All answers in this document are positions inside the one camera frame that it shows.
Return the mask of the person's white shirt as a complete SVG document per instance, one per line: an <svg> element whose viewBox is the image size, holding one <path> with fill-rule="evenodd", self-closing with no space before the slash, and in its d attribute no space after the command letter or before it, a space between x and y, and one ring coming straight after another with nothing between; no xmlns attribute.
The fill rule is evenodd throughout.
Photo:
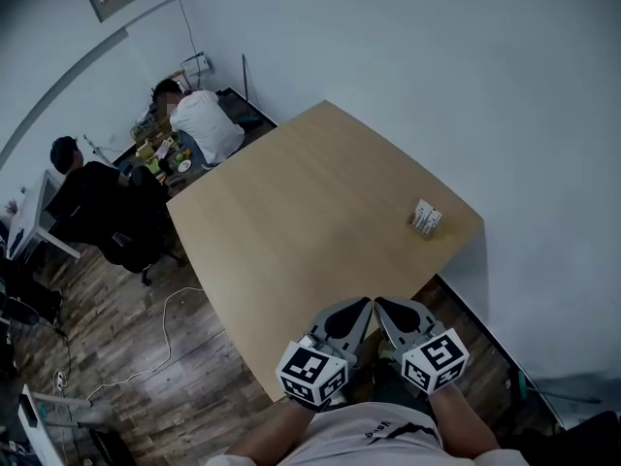
<svg viewBox="0 0 621 466"><path fill-rule="evenodd" d="M316 415L278 466L529 466L513 449L474 459L442 448L433 420L395 404L366 402Z"/></svg>

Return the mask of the white desk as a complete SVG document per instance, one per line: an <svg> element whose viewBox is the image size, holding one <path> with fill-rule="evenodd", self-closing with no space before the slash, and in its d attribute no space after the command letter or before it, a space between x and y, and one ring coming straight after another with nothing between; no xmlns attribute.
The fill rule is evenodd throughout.
<svg viewBox="0 0 621 466"><path fill-rule="evenodd" d="M68 466L65 455L57 450L49 429L56 427L64 431L65 429L83 428L84 424L72 418L44 417L39 410L40 404L53 404L71 410L72 408L91 408L93 402L90 399L57 397L32 392L26 383L18 396L18 418L41 465Z"/></svg>
<svg viewBox="0 0 621 466"><path fill-rule="evenodd" d="M60 239L52 235L51 228L55 219L46 211L46 206L60 188L59 181L49 170L45 170L40 178L28 188L17 212L12 218L6 256L17 261L26 257L40 243L50 244L75 259L82 255Z"/></svg>

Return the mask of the person's right forearm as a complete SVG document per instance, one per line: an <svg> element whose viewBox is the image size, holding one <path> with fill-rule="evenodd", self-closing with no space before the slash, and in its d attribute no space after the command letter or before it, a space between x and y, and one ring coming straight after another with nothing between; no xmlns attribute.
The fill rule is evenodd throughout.
<svg viewBox="0 0 621 466"><path fill-rule="evenodd" d="M500 445L489 426L450 383L429 396L444 448L451 455L475 459Z"/></svg>

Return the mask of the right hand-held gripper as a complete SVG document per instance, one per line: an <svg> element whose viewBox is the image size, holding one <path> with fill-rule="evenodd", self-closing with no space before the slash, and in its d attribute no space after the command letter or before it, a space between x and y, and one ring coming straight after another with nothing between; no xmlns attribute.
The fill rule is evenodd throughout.
<svg viewBox="0 0 621 466"><path fill-rule="evenodd" d="M377 297L374 308L407 382L430 395L464 373L470 358L464 343L426 306L410 299Z"/></svg>

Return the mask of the person's left forearm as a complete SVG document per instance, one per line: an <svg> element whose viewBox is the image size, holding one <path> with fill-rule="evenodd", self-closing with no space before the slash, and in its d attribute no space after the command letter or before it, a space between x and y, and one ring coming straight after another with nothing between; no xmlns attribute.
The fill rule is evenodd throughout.
<svg viewBox="0 0 621 466"><path fill-rule="evenodd" d="M226 454L248 458L257 466L276 466L304 435L315 415L315 411L289 401Z"/></svg>

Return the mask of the black floor box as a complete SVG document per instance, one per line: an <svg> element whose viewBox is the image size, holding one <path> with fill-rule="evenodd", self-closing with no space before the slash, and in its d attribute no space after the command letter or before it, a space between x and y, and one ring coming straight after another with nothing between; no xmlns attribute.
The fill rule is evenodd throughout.
<svg viewBox="0 0 621 466"><path fill-rule="evenodd" d="M89 436L108 466L136 466L129 448L117 432L90 429Z"/></svg>

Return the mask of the person's black trousers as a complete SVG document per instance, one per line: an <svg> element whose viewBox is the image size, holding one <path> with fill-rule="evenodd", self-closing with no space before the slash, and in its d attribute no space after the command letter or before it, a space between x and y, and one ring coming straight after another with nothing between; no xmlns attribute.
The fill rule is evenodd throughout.
<svg viewBox="0 0 621 466"><path fill-rule="evenodd" d="M433 421L437 420L429 399L401 376L393 359L386 357L355 367L342 393L347 404L395 404L418 411Z"/></svg>

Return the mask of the dark cluttered desk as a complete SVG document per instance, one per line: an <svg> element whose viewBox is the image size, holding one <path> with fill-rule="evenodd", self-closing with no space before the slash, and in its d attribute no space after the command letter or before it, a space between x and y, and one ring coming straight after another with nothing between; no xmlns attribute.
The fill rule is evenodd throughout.
<svg viewBox="0 0 621 466"><path fill-rule="evenodd" d="M245 134L248 144L276 128L252 104L249 103L247 109L244 97L234 89L219 90L216 95L219 106L232 121L251 122L251 129ZM171 130L167 117L155 114L155 118L146 123L136 140L136 144L114 161L114 167L126 177L136 168L145 166L162 185L169 187L170 194L174 196L208 172L196 163L189 145ZM179 173L178 165L186 159L192 161L192 166L187 172Z"/></svg>

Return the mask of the green-headed broom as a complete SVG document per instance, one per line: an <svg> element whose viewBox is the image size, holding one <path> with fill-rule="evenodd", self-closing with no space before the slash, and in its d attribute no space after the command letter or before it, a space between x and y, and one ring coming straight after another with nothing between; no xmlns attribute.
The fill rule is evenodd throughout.
<svg viewBox="0 0 621 466"><path fill-rule="evenodd" d="M560 394L558 392L549 392L544 391L534 386L531 386L527 383L526 374L522 370L518 370L515 375L512 377L511 384L515 384L519 397L521 400L525 400L529 393L536 393L538 395L543 395L546 397L553 397L565 401L570 401L573 403L582 403L587 405L599 405L602 403L601 399L594 397L576 397L565 394Z"/></svg>

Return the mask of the white printed paper label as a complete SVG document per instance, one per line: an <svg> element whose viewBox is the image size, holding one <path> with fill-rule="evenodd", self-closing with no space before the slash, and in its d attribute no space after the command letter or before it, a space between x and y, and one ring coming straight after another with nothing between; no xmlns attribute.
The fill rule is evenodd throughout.
<svg viewBox="0 0 621 466"><path fill-rule="evenodd" d="M409 224L422 236L428 237L435 230L442 214L427 201L420 199L409 218Z"/></svg>

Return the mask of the grey wall conduit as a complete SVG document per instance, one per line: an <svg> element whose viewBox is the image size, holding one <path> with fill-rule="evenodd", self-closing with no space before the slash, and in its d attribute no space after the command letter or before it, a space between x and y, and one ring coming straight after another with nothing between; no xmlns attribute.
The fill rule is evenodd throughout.
<svg viewBox="0 0 621 466"><path fill-rule="evenodd" d="M41 116L41 114L48 108L51 102L55 98L57 98L58 95L62 93L79 75L81 75L99 58L101 58L114 47L116 47L127 37L128 32L125 26L116 30L116 32L107 37L95 48L90 50L80 60L78 60L49 88L49 90L28 112L28 114L21 121L14 133L9 137L8 141L0 150L0 170L6 165L7 161L9 160L10 156L16 149L21 139L35 123L35 121Z"/></svg>

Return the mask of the light wooden table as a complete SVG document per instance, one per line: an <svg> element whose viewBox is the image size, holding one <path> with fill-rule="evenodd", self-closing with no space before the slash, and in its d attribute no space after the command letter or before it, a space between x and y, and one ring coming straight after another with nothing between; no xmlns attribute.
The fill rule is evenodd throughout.
<svg viewBox="0 0 621 466"><path fill-rule="evenodd" d="M441 212L425 239L420 199ZM240 150L168 204L183 249L245 364L273 400L289 342L352 297L411 297L482 217L374 130L321 102Z"/></svg>

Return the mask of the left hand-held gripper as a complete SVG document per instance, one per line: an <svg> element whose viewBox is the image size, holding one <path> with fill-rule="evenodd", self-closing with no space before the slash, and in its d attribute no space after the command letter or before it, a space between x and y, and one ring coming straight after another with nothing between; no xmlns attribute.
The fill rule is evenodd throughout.
<svg viewBox="0 0 621 466"><path fill-rule="evenodd" d="M310 328L288 344L277 368L286 396L320 412L348 384L373 314L368 297L337 302L320 311Z"/></svg>

